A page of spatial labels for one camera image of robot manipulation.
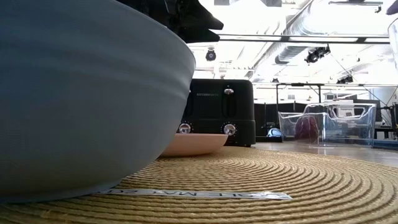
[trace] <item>toaster knob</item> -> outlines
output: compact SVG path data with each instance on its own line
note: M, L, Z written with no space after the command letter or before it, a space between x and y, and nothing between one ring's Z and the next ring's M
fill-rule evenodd
M232 136L236 133L236 128L233 124L227 124L226 126L224 126L224 133Z
M233 93L234 93L234 90L233 90L233 89L225 89L225 90L224 90L224 94L232 95Z
M191 132L191 126L189 124L186 123L182 123L180 124L180 126L178 127L178 131L182 134L188 134Z

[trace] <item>clear plastic bin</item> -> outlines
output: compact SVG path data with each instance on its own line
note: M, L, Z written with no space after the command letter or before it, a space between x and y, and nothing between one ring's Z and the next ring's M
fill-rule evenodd
M279 113L284 142L314 146L373 146L376 105L315 103L304 113Z

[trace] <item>round placemat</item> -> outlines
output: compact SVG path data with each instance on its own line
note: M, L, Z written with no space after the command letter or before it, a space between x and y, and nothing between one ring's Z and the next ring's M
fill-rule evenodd
M3 204L0 223L398 223L398 169L333 156L225 147L158 159L117 188L270 190L293 200L93 194Z

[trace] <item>red object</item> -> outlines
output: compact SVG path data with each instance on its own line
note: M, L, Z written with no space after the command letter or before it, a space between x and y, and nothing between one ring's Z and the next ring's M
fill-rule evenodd
M296 140L306 140L313 143L318 139L318 134L317 121L313 116L304 116L297 120L294 135Z

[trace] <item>peach bowl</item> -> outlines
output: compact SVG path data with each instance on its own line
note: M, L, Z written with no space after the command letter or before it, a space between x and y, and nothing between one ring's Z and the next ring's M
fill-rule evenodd
M175 134L161 156L196 156L220 150L227 134Z

